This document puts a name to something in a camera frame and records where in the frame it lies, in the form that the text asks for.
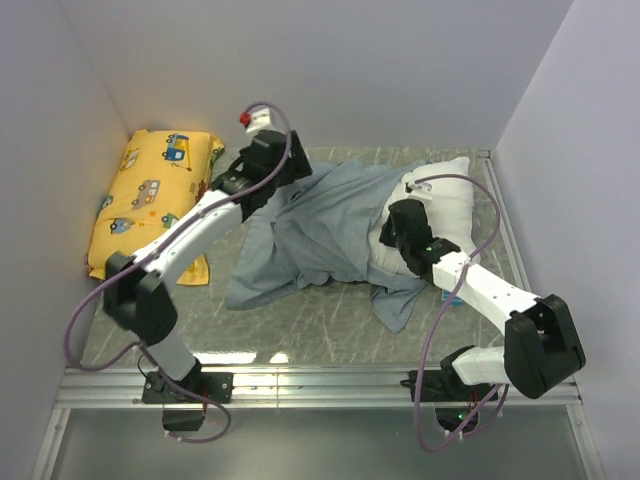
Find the white pillow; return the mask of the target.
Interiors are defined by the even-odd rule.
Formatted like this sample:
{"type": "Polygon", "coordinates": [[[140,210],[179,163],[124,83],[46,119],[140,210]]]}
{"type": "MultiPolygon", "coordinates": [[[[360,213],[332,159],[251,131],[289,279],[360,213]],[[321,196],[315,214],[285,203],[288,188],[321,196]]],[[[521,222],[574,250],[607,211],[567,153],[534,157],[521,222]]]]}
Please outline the white pillow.
{"type": "MultiPolygon", "coordinates": [[[[379,241],[382,227],[389,215],[388,208],[392,203],[412,196],[407,192],[406,185],[412,186],[415,180],[440,174],[467,176],[469,164],[468,157],[457,157],[450,161],[418,166],[401,177],[368,234],[369,261],[374,266],[392,274],[416,278],[398,250],[379,241]]],[[[471,238],[473,185],[465,180],[443,178],[423,182],[418,190],[417,199],[425,205],[433,234],[456,244],[467,255],[471,254],[476,248],[471,238]]]]}

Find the grey striped pillowcase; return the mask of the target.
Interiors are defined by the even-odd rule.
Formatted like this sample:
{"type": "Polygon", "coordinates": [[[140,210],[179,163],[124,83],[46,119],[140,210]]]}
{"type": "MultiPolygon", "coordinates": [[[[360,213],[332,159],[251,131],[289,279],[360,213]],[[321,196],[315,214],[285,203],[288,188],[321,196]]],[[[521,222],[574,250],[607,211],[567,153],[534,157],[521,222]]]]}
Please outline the grey striped pillowcase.
{"type": "Polygon", "coordinates": [[[371,260],[369,233],[408,168],[316,162],[311,175],[279,188],[249,220],[225,306],[255,309],[328,282],[370,284],[374,314],[392,333],[408,323],[424,281],[371,260]]]}

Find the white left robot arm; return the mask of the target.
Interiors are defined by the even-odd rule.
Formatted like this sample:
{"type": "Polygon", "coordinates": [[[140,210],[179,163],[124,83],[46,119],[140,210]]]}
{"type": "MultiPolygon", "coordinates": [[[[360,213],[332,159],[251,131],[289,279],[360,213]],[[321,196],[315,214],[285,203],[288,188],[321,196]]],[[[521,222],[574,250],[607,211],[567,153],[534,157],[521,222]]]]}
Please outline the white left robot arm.
{"type": "Polygon", "coordinates": [[[186,347],[170,291],[201,254],[264,207],[277,189],[312,169],[296,131],[262,130],[217,176],[196,205],[164,234],[131,256],[107,261],[103,309],[140,341],[179,402],[201,390],[201,364],[186,347]]]}

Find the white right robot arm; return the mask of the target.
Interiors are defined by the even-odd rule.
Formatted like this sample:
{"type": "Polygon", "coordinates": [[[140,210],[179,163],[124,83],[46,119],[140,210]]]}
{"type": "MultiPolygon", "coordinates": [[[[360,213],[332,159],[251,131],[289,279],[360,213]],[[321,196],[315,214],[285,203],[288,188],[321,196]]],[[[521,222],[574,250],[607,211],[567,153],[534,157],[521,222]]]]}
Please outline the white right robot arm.
{"type": "Polygon", "coordinates": [[[439,401],[463,400],[476,385],[511,385],[537,399],[586,365],[586,355],[566,302],[522,290],[472,263],[454,243],[433,235],[423,204],[396,201],[382,242],[394,246],[420,279],[459,297],[503,336],[500,347],[463,347],[422,380],[422,392],[439,401]]]}

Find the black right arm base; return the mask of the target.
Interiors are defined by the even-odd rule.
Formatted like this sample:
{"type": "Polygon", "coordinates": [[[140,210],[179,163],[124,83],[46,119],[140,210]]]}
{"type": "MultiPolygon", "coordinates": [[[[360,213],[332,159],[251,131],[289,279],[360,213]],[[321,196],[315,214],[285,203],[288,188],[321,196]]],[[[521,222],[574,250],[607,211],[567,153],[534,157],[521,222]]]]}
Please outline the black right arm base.
{"type": "MultiPolygon", "coordinates": [[[[464,403],[460,408],[444,408],[441,406],[435,408],[436,423],[438,427],[445,432],[445,435],[458,428],[458,426],[469,416],[469,413],[471,413],[471,411],[480,403],[480,400],[482,400],[494,387],[493,385],[486,383],[471,386],[465,385],[461,380],[455,377],[454,373],[455,372],[447,373],[445,369],[425,370],[420,388],[421,403],[464,403]]],[[[422,433],[422,424],[421,422],[420,425],[416,424],[415,420],[418,418],[416,416],[418,415],[416,412],[419,413],[420,410],[415,407],[417,377],[418,371],[410,370],[408,372],[408,377],[401,380],[400,385],[409,390],[411,402],[414,404],[414,429],[416,433],[419,434],[422,433]]],[[[505,395],[503,393],[500,398],[500,402],[498,403],[497,412],[494,412],[491,415],[487,424],[480,424],[480,413],[471,418],[465,425],[464,429],[462,429],[460,433],[461,438],[474,435],[488,426],[490,421],[493,421],[497,416],[499,416],[504,401],[505,395]]]]}

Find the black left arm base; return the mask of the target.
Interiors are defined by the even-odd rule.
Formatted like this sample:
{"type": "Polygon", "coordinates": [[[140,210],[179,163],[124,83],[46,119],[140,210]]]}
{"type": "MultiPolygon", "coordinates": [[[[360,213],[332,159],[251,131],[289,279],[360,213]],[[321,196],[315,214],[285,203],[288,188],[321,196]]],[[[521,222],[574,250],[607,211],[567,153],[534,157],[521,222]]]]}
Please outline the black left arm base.
{"type": "Polygon", "coordinates": [[[162,408],[162,427],[168,436],[184,443],[207,443],[222,438],[231,428],[227,405],[233,388],[231,372],[199,372],[184,382],[173,382],[152,371],[146,374],[140,403],[162,408]],[[207,414],[214,409],[223,415],[221,430],[212,437],[189,437],[204,426],[207,414]]]}

